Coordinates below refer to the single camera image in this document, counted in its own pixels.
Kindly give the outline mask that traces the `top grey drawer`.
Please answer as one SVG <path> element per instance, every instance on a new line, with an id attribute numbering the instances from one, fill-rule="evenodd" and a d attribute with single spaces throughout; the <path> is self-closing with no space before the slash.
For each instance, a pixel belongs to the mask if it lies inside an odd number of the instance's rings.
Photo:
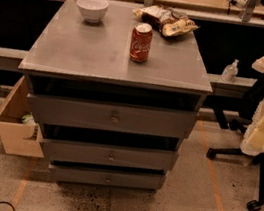
<path id="1" fill-rule="evenodd" d="M 183 139 L 196 120 L 195 113 L 172 109 L 35 94 L 27 100 L 34 119 L 50 125 Z"/>

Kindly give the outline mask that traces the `white bowl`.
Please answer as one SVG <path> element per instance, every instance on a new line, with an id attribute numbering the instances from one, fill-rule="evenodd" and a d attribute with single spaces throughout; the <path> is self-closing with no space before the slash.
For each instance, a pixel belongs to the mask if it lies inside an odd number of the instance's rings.
<path id="1" fill-rule="evenodd" d="M 84 19 L 93 23 L 103 19 L 109 8 L 106 0 L 77 0 L 76 3 Z"/>

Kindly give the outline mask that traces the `red coke can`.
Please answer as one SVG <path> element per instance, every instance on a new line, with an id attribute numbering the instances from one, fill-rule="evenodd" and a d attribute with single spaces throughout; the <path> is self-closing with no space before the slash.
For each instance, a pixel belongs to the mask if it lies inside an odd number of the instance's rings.
<path id="1" fill-rule="evenodd" d="M 141 63 L 147 60 L 151 47 L 152 30 L 151 25 L 145 22 L 135 25 L 129 50 L 131 60 Z"/>

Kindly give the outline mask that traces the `open cardboard box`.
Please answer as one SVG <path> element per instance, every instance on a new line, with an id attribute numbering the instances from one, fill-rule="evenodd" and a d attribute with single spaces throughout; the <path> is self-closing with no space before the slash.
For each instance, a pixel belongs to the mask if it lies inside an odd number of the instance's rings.
<path id="1" fill-rule="evenodd" d="M 7 154 L 42 158 L 40 128 L 23 123 L 22 117 L 31 114 L 27 99 L 28 86 L 21 77 L 0 107 L 0 139 Z"/>

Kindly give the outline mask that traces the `hand sanitizer bottle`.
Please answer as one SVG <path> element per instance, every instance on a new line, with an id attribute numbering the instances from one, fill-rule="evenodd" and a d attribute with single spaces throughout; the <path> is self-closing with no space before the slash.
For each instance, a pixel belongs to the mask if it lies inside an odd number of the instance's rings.
<path id="1" fill-rule="evenodd" d="M 235 59 L 234 62 L 225 67 L 222 72 L 221 79 L 226 82 L 234 81 L 238 71 L 238 59 Z"/>

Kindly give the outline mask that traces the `middle grey drawer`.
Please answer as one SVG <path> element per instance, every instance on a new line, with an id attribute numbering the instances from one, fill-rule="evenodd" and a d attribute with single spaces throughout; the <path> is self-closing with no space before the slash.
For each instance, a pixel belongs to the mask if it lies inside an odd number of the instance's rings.
<path id="1" fill-rule="evenodd" d="M 174 151 L 140 149 L 129 146 L 94 144 L 66 140 L 42 139 L 43 155 L 52 161 L 87 163 L 109 166 L 155 169 L 173 169 L 179 154 Z"/>

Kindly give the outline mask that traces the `bottom grey drawer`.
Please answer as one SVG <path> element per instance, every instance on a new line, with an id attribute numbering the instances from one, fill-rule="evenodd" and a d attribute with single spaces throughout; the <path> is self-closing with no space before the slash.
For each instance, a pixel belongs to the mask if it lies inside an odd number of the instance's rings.
<path id="1" fill-rule="evenodd" d="M 125 187 L 136 189 L 158 190 L 163 186 L 166 177 L 161 174 L 103 170 L 92 168 L 63 167 L 49 165 L 49 172 L 53 180 L 79 183 L 96 184 L 102 186 Z"/>

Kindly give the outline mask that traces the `grey drawer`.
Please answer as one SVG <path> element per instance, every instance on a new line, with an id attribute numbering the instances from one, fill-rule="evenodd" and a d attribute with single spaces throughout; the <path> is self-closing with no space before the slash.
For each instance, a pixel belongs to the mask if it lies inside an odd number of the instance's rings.
<path id="1" fill-rule="evenodd" d="M 179 154 L 174 151 L 140 149 L 129 146 L 94 144 L 66 140 L 42 139 L 43 155 L 52 161 L 87 163 L 109 166 L 155 169 L 173 169 Z"/>
<path id="2" fill-rule="evenodd" d="M 34 119 L 50 125 L 183 139 L 196 120 L 195 113 L 172 109 L 35 94 L 27 100 Z"/>
<path id="3" fill-rule="evenodd" d="M 161 174 L 103 170 L 92 168 L 63 167 L 49 165 L 49 172 L 53 180 L 79 183 L 96 184 L 102 186 L 125 187 L 136 189 L 158 190 L 163 186 L 166 177 Z"/>

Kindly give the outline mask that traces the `black office chair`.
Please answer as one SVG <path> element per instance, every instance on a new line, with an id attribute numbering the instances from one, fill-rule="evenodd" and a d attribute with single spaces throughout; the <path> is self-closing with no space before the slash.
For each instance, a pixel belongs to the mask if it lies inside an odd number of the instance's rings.
<path id="1" fill-rule="evenodd" d="M 247 127 L 241 126 L 239 121 L 233 121 L 233 128 L 243 128 L 243 140 L 239 148 L 215 149 L 209 148 L 207 157 L 215 158 L 218 154 L 243 155 L 252 157 L 252 162 L 259 165 L 258 199 L 249 201 L 248 211 L 260 211 L 264 206 L 264 77 L 257 80 L 243 96 L 244 107 L 239 112 L 241 117 L 250 119 Z"/>

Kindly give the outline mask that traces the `grey drawer cabinet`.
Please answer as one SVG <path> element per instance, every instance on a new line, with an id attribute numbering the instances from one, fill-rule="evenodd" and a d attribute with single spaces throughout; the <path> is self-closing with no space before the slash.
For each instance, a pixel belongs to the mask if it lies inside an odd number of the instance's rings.
<path id="1" fill-rule="evenodd" d="M 19 65 L 28 94 L 195 113 L 212 89 L 193 34 L 153 36 L 145 63 L 130 60 L 136 19 L 111 3 L 101 23 L 88 24 L 75 0 L 65 0 Z M 185 139 L 39 123 L 43 139 L 128 146 L 179 153 Z M 64 162 L 49 165 L 166 175 L 168 171 Z"/>

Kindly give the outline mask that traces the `crumpled chip bag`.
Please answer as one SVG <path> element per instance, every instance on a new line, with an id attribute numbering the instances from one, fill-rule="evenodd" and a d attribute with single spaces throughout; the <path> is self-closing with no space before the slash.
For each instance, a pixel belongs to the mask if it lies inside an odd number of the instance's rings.
<path id="1" fill-rule="evenodd" d="M 163 5 L 134 9 L 132 12 L 142 22 L 150 24 L 167 38 L 185 35 L 199 28 L 186 14 Z"/>

